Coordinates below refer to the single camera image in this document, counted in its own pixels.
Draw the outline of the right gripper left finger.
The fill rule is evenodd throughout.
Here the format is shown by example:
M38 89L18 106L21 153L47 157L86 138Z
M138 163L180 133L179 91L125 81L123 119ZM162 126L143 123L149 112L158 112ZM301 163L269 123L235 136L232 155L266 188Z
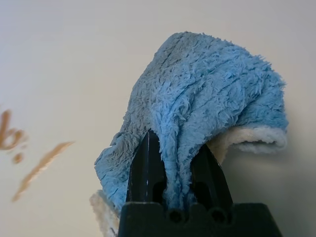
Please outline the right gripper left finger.
M156 202L163 204L166 173L161 159L158 136L149 130L136 150L130 166L127 202Z

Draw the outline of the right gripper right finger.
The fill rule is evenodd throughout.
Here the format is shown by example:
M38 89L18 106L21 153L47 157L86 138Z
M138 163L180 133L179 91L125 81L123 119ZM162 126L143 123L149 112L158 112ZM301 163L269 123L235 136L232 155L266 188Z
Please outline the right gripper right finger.
M233 200L224 172L207 147L201 146L191 162L191 189L197 202L203 206L232 206Z

